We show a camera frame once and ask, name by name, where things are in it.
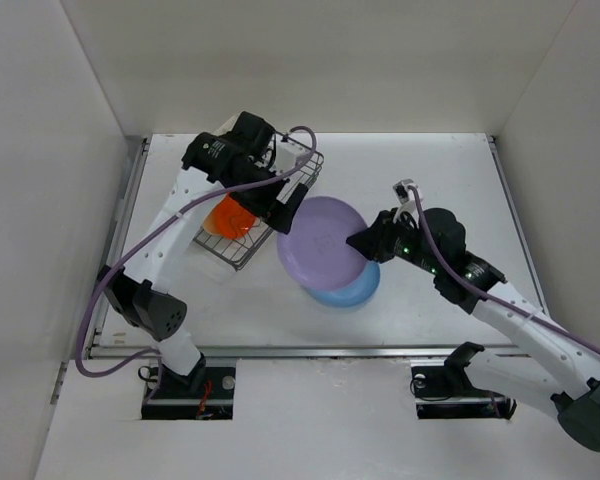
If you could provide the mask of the blue plate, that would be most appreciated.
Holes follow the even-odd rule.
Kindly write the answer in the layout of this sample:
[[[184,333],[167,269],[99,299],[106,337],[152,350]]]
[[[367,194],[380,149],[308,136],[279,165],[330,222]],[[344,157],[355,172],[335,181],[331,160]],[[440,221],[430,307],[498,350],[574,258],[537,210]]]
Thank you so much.
[[[334,308],[354,308],[370,300],[377,291],[381,280],[380,266],[368,262],[363,272],[347,286],[337,290],[304,288],[305,292],[318,303]]]

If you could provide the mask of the lilac plate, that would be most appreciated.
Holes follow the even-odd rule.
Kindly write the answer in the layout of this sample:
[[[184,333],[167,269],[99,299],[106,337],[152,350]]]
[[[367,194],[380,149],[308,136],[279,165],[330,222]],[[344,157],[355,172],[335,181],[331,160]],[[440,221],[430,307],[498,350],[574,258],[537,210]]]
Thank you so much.
[[[347,239],[367,228],[361,214],[330,196],[305,199],[289,233],[277,237],[277,253],[286,273],[303,287],[332,291],[354,282],[367,260]]]

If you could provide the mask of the orange plate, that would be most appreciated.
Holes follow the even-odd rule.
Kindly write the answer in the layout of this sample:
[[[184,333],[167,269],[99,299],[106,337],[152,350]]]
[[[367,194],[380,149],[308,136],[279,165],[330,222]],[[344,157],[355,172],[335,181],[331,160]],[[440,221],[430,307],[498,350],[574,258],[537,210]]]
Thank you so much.
[[[211,212],[211,233],[228,239],[244,237],[256,223],[256,217],[226,195]]]

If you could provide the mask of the beige plate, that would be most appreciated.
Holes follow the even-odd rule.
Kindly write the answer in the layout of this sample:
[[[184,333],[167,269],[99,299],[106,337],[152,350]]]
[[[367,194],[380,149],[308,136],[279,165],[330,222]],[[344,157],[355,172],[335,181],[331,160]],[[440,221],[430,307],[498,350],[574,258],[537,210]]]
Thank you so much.
[[[209,235],[218,235],[214,211],[211,211],[202,223],[202,229]]]

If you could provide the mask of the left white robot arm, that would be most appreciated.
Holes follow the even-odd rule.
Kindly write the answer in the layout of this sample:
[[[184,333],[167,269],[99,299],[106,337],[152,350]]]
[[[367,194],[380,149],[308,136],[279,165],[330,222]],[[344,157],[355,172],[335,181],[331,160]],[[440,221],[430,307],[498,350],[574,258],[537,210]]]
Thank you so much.
[[[291,145],[291,133],[297,132],[309,136],[309,145]],[[249,112],[196,135],[149,232],[115,265],[102,268],[100,289],[109,305],[153,339],[158,369],[168,372],[181,396],[201,390],[206,360],[184,325],[185,302],[169,292],[180,261],[204,219],[226,197],[271,229],[289,233],[308,188],[298,183],[286,200],[278,197],[316,149],[310,128],[281,133]]]

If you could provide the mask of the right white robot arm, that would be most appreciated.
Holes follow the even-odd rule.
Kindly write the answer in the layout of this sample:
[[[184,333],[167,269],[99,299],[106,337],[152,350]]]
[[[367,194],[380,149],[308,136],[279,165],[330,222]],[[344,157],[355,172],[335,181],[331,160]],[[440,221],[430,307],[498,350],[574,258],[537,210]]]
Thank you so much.
[[[368,260],[400,258],[432,274],[449,303],[496,329],[527,354],[517,362],[465,342],[445,360],[448,396],[493,392],[556,420],[576,443],[600,452],[600,351],[577,341],[534,308],[484,259],[466,248],[466,229],[446,209],[419,217],[382,211],[347,244]]]

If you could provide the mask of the white cutlery holder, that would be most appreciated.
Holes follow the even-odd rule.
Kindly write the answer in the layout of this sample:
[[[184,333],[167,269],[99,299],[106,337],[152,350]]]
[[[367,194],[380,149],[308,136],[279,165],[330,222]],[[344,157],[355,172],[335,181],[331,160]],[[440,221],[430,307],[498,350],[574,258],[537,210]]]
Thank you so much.
[[[233,126],[237,121],[238,115],[233,115],[229,119],[227,119],[220,127],[218,127],[214,134],[215,135],[223,135],[232,130]]]

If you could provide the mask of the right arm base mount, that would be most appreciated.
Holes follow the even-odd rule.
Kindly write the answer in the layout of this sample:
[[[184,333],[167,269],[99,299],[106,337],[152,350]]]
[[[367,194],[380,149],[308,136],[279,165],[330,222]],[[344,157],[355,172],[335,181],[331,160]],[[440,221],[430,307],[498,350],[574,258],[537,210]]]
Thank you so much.
[[[517,402],[497,392],[454,385],[442,364],[412,364],[411,394],[419,420],[510,420]]]

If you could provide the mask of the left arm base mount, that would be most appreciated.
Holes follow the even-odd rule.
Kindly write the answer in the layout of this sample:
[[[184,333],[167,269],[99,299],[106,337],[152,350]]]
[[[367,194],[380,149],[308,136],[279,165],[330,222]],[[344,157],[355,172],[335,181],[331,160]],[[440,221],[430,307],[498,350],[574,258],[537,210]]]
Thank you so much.
[[[145,383],[140,418],[151,421],[224,421],[233,419],[236,364],[211,362],[188,384],[169,370],[158,380],[157,366],[141,366]]]

